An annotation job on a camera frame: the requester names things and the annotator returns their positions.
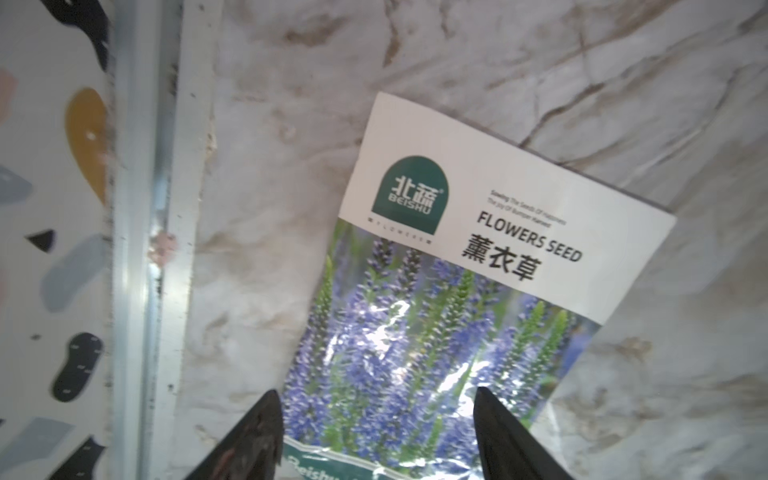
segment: metal strip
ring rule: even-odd
[[[114,35],[113,480],[136,480],[147,358],[147,248],[157,139],[161,2],[116,0]]]
[[[144,449],[146,478],[153,480],[166,478],[170,461],[222,5],[221,0],[184,1],[166,229],[178,247],[164,268],[152,437]]]

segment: shiny plastic packaging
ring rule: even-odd
[[[380,95],[286,378],[285,459],[312,480],[482,478],[477,388],[530,426],[673,223]]]

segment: lavender flower image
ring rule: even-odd
[[[410,478],[482,476],[477,387],[530,425],[597,328],[339,220],[286,378],[286,434]]]

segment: beishu logo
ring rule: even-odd
[[[372,211],[434,234],[448,204],[448,181],[427,157],[405,157],[386,171]]]

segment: marble surface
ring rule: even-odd
[[[380,90],[679,217],[534,427],[575,478],[763,475],[767,45],[763,0],[227,0],[172,478],[280,386]]]

